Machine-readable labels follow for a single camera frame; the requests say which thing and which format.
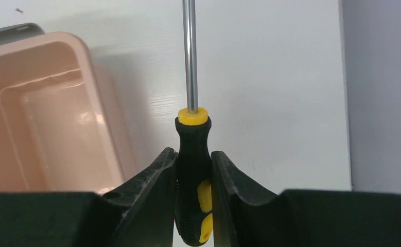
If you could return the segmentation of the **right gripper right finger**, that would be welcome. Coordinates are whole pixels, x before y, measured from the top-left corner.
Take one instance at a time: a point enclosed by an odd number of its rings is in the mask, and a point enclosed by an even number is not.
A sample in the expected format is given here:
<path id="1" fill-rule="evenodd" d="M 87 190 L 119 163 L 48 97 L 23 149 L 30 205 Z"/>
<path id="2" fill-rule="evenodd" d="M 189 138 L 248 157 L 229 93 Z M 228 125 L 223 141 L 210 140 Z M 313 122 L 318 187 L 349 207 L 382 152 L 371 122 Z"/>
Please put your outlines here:
<path id="1" fill-rule="evenodd" d="M 212 159 L 215 246 L 401 246 L 401 195 L 287 189 L 275 194 L 222 151 Z"/>

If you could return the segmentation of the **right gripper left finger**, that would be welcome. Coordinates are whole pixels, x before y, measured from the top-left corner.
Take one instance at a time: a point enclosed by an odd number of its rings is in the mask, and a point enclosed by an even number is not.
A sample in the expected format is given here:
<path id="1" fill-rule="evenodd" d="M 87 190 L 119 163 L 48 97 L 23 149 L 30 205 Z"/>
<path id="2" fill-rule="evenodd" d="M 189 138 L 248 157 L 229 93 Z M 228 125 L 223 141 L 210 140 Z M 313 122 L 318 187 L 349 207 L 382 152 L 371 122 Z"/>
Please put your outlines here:
<path id="1" fill-rule="evenodd" d="M 0 246 L 172 246 L 177 153 L 117 188 L 0 193 Z"/>

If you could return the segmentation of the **black yellow screwdriver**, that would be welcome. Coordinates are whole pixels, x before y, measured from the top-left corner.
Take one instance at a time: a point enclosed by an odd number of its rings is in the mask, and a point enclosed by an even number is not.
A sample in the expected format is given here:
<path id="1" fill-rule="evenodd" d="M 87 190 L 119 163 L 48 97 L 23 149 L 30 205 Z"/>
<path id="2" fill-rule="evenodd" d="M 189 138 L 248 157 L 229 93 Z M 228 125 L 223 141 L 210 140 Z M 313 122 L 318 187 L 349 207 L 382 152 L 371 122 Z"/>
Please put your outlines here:
<path id="1" fill-rule="evenodd" d="M 213 231 L 212 161 L 207 146 L 212 122 L 207 110 L 198 106 L 195 1 L 183 1 L 182 9 L 187 107 L 175 119 L 180 137 L 175 221 L 187 245 L 202 246 Z"/>

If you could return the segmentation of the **pink plastic bin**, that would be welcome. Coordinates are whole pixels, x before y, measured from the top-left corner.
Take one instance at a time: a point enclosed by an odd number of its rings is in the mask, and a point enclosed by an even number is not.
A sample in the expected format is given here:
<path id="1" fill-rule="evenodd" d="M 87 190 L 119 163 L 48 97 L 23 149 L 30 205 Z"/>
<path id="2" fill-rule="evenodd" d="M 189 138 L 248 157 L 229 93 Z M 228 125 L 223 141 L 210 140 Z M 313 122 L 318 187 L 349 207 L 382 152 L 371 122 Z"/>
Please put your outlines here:
<path id="1" fill-rule="evenodd" d="M 111 76 L 66 32 L 0 28 L 0 192 L 105 193 L 138 173 Z"/>

